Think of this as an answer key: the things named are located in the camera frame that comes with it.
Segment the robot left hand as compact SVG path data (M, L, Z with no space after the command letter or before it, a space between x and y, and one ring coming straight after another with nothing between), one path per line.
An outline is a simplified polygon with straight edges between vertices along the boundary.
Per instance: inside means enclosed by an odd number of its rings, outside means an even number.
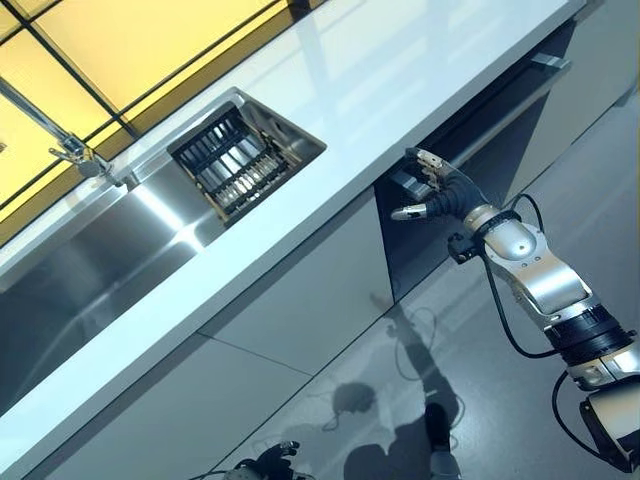
M258 479L292 480L291 458L297 455L299 448L297 441L282 441L265 450L257 459L241 460L238 467L248 469Z

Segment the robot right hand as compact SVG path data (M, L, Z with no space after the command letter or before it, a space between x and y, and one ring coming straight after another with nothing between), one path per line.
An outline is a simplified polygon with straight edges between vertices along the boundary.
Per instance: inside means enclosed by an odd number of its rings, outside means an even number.
M466 174L438 155L410 147L405 150L405 157L421 166L431 192L423 203L393 210L392 220L452 216L464 221L473 210L489 204L481 189Z

